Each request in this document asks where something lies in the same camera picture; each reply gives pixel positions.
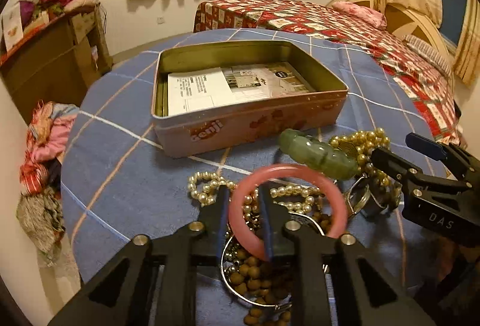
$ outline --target table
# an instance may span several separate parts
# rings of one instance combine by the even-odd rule
[[[407,133],[431,138],[429,128],[404,91],[361,48],[268,30],[226,28],[186,34],[126,61],[96,81],[83,100],[62,167],[61,192],[67,232],[84,281],[135,234],[165,236],[195,220],[199,205],[186,189],[192,173],[220,169],[226,178],[237,181],[273,163],[274,156],[280,162],[290,161],[278,154],[276,137],[180,159],[166,156],[158,144],[150,103],[160,52],[227,40],[289,40],[345,81],[350,89],[337,123],[310,134],[328,141],[332,135],[383,127],[393,152],[426,174],[445,176],[441,163],[405,146]],[[398,212],[375,222],[358,215],[349,230],[407,288],[421,284],[434,263],[433,235]],[[198,325],[241,325],[245,314],[214,271],[199,274]]]

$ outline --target pearl necklace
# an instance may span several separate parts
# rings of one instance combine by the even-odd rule
[[[394,192],[390,190],[392,182],[390,178],[381,170],[377,170],[370,163],[370,156],[376,147],[390,147],[390,139],[385,135],[385,130],[381,127],[376,128],[374,131],[357,131],[351,135],[334,136],[330,138],[329,144],[335,149],[342,146],[342,143],[350,143],[355,146],[357,151],[357,164],[358,172],[357,176],[372,177],[375,183],[380,186],[382,192]],[[200,182],[204,182],[202,190],[199,191],[197,186]],[[188,178],[187,190],[190,192],[192,199],[198,200],[202,207],[209,206],[217,200],[217,189],[225,185],[230,191],[233,191],[237,185],[235,182],[226,179],[215,172],[196,172],[194,175]],[[301,185],[288,184],[286,186],[280,186],[278,188],[270,189],[270,196],[275,199],[277,197],[285,196],[302,196],[303,202],[277,202],[288,209],[289,212],[295,212],[297,214],[309,214],[315,206],[318,213],[322,212],[322,202],[320,197],[323,197],[322,192],[318,187],[305,187]],[[245,196],[243,202],[243,217],[247,224],[250,225],[250,229],[254,231],[259,227],[258,214],[260,212],[257,203],[258,189]]]
[[[202,192],[197,190],[199,182],[206,181],[206,184],[202,186]],[[193,176],[188,178],[187,190],[190,192],[192,199],[198,200],[202,207],[209,206],[217,200],[216,191],[221,185],[233,191],[237,185],[231,180],[227,180],[225,177],[217,175],[215,172],[197,172]],[[278,188],[270,189],[270,196],[272,198],[283,196],[302,196],[303,202],[277,202],[281,206],[286,207],[289,211],[296,212],[297,214],[308,214],[313,211],[315,205],[314,196],[323,196],[318,187],[303,187],[301,185],[288,184],[286,186],[280,186]],[[258,188],[245,196],[243,202],[243,213],[246,221],[249,221],[253,216],[252,214],[258,214],[259,207],[258,201]]]

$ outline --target silver ring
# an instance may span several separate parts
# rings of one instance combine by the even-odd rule
[[[308,215],[304,215],[304,214],[299,214],[299,213],[296,213],[296,212],[293,212],[293,211],[289,211],[289,213],[291,215],[297,215],[297,216],[302,217],[302,218],[307,218],[309,221],[311,221],[315,225],[318,232],[321,235],[325,236],[325,234],[324,234],[322,228],[320,227],[320,225],[312,217],[309,217]],[[232,235],[229,238],[229,240],[226,242],[225,247],[223,248],[222,257],[220,258],[220,275],[222,276],[222,280],[223,280],[224,284],[226,285],[226,287],[229,289],[229,291],[232,292],[238,298],[242,299],[243,301],[246,301],[247,303],[249,303],[253,306],[258,306],[258,307],[263,307],[263,308],[273,308],[273,310],[275,312],[288,310],[292,306],[291,302],[284,303],[284,304],[261,304],[261,303],[256,303],[255,301],[251,301],[250,299],[247,299],[247,298],[243,297],[241,294],[239,294],[237,291],[235,291],[232,288],[232,286],[229,284],[228,280],[226,279],[225,271],[223,270],[223,263],[224,263],[224,257],[225,257],[226,250],[228,249],[228,247],[229,247],[230,243],[232,242],[233,238],[234,238],[234,236]],[[328,265],[324,265],[323,266],[323,272],[326,273],[327,270],[328,270]]]

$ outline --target headboard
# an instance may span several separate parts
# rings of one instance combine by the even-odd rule
[[[335,1],[349,1],[369,8],[373,8],[374,5],[374,0],[331,0],[326,6],[331,8]],[[403,39],[405,35],[415,35],[437,49],[446,60],[451,59],[440,32],[425,15],[400,4],[388,4],[385,17],[387,18],[387,31],[395,37]]]

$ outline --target pink pillow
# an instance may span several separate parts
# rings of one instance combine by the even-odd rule
[[[387,28],[387,19],[385,15],[374,9],[358,6],[348,1],[335,1],[332,4],[332,8],[335,11],[345,12],[356,16],[379,30],[385,30]]]

